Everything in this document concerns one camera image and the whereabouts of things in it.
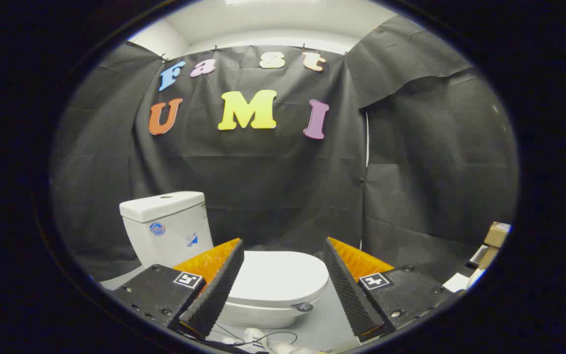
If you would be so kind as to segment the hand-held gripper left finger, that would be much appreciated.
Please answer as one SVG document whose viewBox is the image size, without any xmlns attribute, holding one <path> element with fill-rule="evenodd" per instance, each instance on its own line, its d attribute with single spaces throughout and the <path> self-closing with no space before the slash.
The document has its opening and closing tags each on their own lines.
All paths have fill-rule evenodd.
<svg viewBox="0 0 566 354">
<path fill-rule="evenodd" d="M 244 261 L 232 239 L 174 267 L 153 264 L 113 295 L 142 318 L 205 340 L 216 324 Z"/>
</svg>

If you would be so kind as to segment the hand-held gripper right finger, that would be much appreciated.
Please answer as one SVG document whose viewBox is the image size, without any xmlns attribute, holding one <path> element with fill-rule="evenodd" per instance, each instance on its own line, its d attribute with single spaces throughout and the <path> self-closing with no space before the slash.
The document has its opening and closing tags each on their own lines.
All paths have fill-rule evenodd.
<svg viewBox="0 0 566 354">
<path fill-rule="evenodd" d="M 322 259 L 361 342 L 399 331 L 453 298 L 418 267 L 394 267 L 332 237 L 324 240 Z"/>
</svg>

